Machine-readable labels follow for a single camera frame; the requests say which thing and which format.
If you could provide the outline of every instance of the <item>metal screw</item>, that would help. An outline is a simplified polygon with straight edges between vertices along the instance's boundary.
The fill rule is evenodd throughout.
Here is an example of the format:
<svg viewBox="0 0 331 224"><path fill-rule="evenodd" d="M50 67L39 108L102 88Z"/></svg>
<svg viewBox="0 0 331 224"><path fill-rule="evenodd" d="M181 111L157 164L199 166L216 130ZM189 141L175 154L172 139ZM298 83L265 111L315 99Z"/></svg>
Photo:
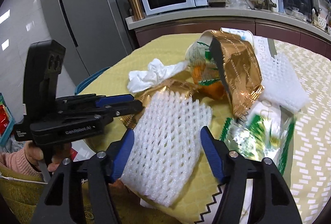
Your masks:
<svg viewBox="0 0 331 224"><path fill-rule="evenodd" d="M91 212L85 211L84 214L85 214L85 218L87 218L87 219L94 219L94 216L93 216L93 214Z"/></svg>
<svg viewBox="0 0 331 224"><path fill-rule="evenodd" d="M99 158L99 159L102 159L102 158L104 158L106 156L106 153L104 152L104 151L99 151L98 153L97 153L97 157Z"/></svg>
<svg viewBox="0 0 331 224"><path fill-rule="evenodd" d="M65 158L63 161L62 161L62 163L64 164L64 165L67 165L67 164L69 164L71 162L71 160L69 159L69 158Z"/></svg>
<svg viewBox="0 0 331 224"><path fill-rule="evenodd" d="M238 155L238 152L236 152L236 151L230 151L230 152L229 152L229 156L230 156L231 158L236 158L236 157L238 157L239 155Z"/></svg>
<svg viewBox="0 0 331 224"><path fill-rule="evenodd" d="M264 163L267 164L267 165L270 165L270 164L272 164L272 159L264 158Z"/></svg>

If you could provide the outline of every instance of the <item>pink sleeve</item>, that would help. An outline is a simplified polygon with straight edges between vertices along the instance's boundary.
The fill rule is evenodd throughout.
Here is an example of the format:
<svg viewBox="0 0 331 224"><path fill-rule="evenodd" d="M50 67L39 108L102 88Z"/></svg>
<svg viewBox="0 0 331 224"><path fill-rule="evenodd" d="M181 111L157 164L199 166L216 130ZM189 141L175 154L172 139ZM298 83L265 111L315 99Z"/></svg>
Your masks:
<svg viewBox="0 0 331 224"><path fill-rule="evenodd" d="M39 176L40 173L35 171L25 157L24 148L14 153L0 153L0 163L14 172Z"/></svg>

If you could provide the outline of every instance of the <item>kitchen counter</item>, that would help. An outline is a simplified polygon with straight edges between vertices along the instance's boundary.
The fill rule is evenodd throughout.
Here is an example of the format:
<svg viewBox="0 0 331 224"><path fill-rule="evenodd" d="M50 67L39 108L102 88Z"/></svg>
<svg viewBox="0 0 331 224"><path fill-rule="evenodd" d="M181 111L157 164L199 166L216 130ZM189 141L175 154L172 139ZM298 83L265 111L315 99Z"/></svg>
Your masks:
<svg viewBox="0 0 331 224"><path fill-rule="evenodd" d="M231 7L224 7L224 8L206 7L206 8L195 8L195 9L162 13L158 15L148 16L140 21L134 21L133 17L128 17L125 20L129 30L136 30L140 27L164 23L173 20L202 18L202 17L241 17L241 18L269 20L303 29L306 32L310 32L315 36L317 35L320 38L331 42L331 36L328 35L325 31L317 28L316 26L308 22L298 20L287 14L281 14L269 10L250 10L250 9L238 9Z"/></svg>

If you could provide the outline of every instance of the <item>copper thermos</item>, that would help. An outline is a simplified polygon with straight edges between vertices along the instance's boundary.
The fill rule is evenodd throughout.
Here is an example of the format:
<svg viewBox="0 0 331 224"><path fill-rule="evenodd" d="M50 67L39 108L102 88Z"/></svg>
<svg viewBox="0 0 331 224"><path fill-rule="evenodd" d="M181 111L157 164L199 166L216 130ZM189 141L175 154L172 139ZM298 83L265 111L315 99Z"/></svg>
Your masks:
<svg viewBox="0 0 331 224"><path fill-rule="evenodd" d="M128 1L135 21L144 19L145 15L140 0L128 0Z"/></svg>

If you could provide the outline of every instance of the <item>refrigerator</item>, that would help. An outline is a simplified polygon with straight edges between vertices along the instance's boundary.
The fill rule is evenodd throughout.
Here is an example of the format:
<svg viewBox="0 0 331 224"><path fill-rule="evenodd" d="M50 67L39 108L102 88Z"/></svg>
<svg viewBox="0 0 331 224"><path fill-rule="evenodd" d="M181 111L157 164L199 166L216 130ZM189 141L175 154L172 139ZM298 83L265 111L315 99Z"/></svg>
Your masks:
<svg viewBox="0 0 331 224"><path fill-rule="evenodd" d="M41 5L52 39L66 48L64 66L75 85L137 47L125 24L127 0L41 0Z"/></svg>

